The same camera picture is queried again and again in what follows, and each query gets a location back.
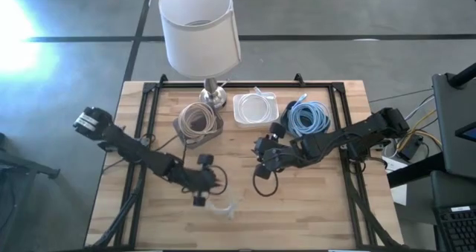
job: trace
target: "white lampshade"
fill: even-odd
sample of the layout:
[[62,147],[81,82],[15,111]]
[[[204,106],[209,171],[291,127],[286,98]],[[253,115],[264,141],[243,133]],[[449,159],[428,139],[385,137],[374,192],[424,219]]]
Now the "white lampshade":
[[169,63],[187,77],[216,77],[241,61],[233,0],[159,0]]

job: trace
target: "blue coiled cable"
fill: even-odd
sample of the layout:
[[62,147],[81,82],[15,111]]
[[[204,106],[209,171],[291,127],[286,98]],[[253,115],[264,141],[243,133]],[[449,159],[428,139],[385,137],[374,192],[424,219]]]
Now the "blue coiled cable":
[[[307,94],[302,95],[288,112],[288,130],[299,137],[305,134],[325,132],[330,125],[327,107],[318,101],[303,103],[306,98]],[[302,117],[309,119],[311,124],[304,125]]]

